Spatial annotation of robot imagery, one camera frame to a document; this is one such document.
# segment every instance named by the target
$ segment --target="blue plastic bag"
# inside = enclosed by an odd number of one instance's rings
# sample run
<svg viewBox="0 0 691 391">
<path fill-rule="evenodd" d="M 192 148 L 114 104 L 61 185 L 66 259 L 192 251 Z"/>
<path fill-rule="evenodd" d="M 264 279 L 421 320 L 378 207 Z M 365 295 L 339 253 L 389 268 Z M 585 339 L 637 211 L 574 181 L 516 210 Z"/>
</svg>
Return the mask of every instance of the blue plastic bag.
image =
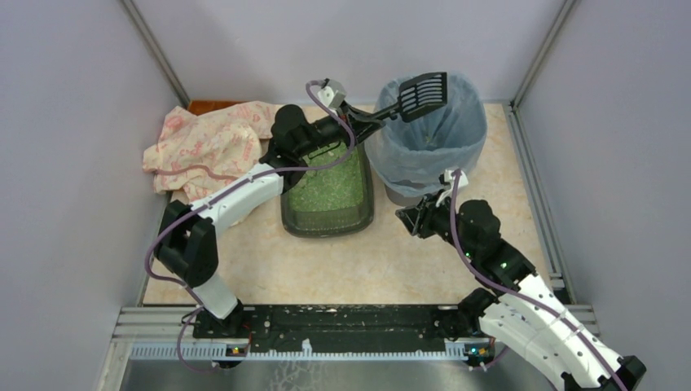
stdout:
<svg viewBox="0 0 691 391">
<path fill-rule="evenodd" d="M 396 103 L 398 86 L 411 77 L 387 84 L 376 110 Z M 461 74 L 448 74 L 444 108 L 411 123 L 398 118 L 365 141 L 371 166 L 384 184 L 404 197 L 419 197 L 442 188 L 439 175 L 460 167 L 470 172 L 487 136 L 487 118 L 478 91 Z"/>
</svg>

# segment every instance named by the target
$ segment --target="beige tabletop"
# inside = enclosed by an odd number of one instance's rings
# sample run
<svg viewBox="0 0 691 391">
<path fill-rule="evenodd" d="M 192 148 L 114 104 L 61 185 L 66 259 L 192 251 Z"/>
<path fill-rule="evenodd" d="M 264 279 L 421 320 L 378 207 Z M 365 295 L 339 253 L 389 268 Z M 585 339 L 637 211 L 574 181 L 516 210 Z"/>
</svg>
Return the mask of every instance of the beige tabletop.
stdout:
<svg viewBox="0 0 691 391">
<path fill-rule="evenodd" d="M 538 233 L 513 150 L 504 111 L 486 104 L 487 139 L 470 185 L 458 204 L 485 199 L 501 220 L 503 237 L 548 281 Z M 305 108 L 309 121 L 323 116 Z M 246 304 L 446 304 L 458 303 L 479 284 L 455 249 L 438 237 L 411 237 L 374 182 L 375 217 L 364 231 L 328 239 L 300 239 L 281 224 L 279 198 L 256 208 L 218 241 L 218 272 Z M 174 198 L 184 197 L 182 192 Z M 154 271 L 171 275 L 154 262 Z M 149 280 L 145 304 L 192 303 L 172 283 Z"/>
</svg>

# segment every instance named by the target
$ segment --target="metal frame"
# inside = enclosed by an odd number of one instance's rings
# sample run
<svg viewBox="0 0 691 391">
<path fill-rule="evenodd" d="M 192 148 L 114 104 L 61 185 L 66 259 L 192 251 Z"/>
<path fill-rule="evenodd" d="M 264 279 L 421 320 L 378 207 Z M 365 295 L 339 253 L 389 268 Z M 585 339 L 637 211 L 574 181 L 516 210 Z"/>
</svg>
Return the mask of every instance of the metal frame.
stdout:
<svg viewBox="0 0 691 391">
<path fill-rule="evenodd" d="M 134 27 L 139 32 L 144 45 L 149 49 L 154 60 L 159 66 L 172 90 L 177 95 L 180 103 L 187 107 L 190 102 L 187 92 L 175 74 L 169 61 L 165 57 L 163 50 L 156 38 L 147 26 L 134 0 L 120 0 L 125 13 L 130 17 Z M 530 207 L 540 235 L 540 244 L 548 260 L 550 269 L 550 280 L 555 293 L 563 292 L 562 300 L 573 303 L 574 298 L 570 291 L 571 282 L 564 263 L 561 246 L 557 233 L 554 230 L 552 215 L 548 202 L 544 196 L 543 189 L 539 180 L 539 173 L 536 169 L 530 143 L 527 138 L 525 128 L 520 116 L 520 106 L 526 94 L 532 87 L 535 78 L 539 75 L 544 61 L 547 59 L 553 48 L 565 22 L 569 19 L 571 12 L 580 3 L 580 0 L 565 0 L 561 9 L 557 13 L 552 27 L 549 30 L 542 46 L 540 47 L 535 59 L 530 66 L 524 80 L 522 81 L 516 96 L 509 101 L 499 101 L 504 107 L 504 114 L 507 118 L 508 127 L 512 135 L 514 148 L 522 170 L 522 177 L 526 184 L 526 191 L 530 201 Z M 182 324 L 180 318 L 182 314 L 190 311 L 190 306 L 164 306 L 164 307 L 125 307 L 122 309 L 118 318 L 117 325 L 113 332 L 110 349 L 98 389 L 103 391 L 119 390 L 125 375 L 126 365 L 129 360 L 145 359 L 177 359 L 174 353 L 177 344 L 178 334 Z M 590 305 L 567 305 L 569 311 L 594 335 L 599 336 L 600 330 Z M 190 360 L 201 359 L 208 362 L 220 354 L 222 348 L 228 345 L 238 345 L 247 343 L 247 340 L 211 340 L 199 342 L 191 336 L 192 329 L 186 330 L 182 339 L 184 355 Z M 458 343 L 448 343 L 446 352 L 435 354 L 351 354 L 337 356 L 314 354 L 309 346 L 303 346 L 302 352 L 295 354 L 248 354 L 245 359 L 257 360 L 437 360 L 437 359 L 465 359 L 462 347 L 458 344 L 463 343 L 482 343 L 486 339 L 460 340 Z"/>
</svg>

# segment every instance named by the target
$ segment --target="gray wall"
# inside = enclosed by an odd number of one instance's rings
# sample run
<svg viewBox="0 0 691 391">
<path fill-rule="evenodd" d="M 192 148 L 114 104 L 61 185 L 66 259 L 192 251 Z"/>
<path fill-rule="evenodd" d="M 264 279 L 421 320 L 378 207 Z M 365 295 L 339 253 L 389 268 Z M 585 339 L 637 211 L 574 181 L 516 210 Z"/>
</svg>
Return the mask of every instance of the gray wall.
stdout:
<svg viewBox="0 0 691 391">
<path fill-rule="evenodd" d="M 0 389 L 94 388 L 164 199 L 142 173 L 175 105 L 114 0 L 0 6 Z"/>
<path fill-rule="evenodd" d="M 521 108 L 576 296 L 688 389 L 691 2 L 583 2 Z"/>
<path fill-rule="evenodd" d="M 374 102 L 394 77 L 460 70 L 510 99 L 562 1 L 137 0 L 194 99 L 308 101 L 332 77 Z"/>
</svg>

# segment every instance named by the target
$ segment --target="pink patterned cloth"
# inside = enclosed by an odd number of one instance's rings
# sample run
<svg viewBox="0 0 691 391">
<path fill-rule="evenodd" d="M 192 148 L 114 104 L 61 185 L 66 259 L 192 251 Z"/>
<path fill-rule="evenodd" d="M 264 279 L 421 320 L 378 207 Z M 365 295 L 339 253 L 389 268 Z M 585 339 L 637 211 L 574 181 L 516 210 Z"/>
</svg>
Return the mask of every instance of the pink patterned cloth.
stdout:
<svg viewBox="0 0 691 391">
<path fill-rule="evenodd" d="M 275 106 L 263 102 L 201 116 L 175 108 L 165 116 L 158 143 L 144 151 L 144 172 L 155 173 L 157 193 L 183 189 L 190 201 L 204 198 L 257 163 L 274 115 Z"/>
</svg>

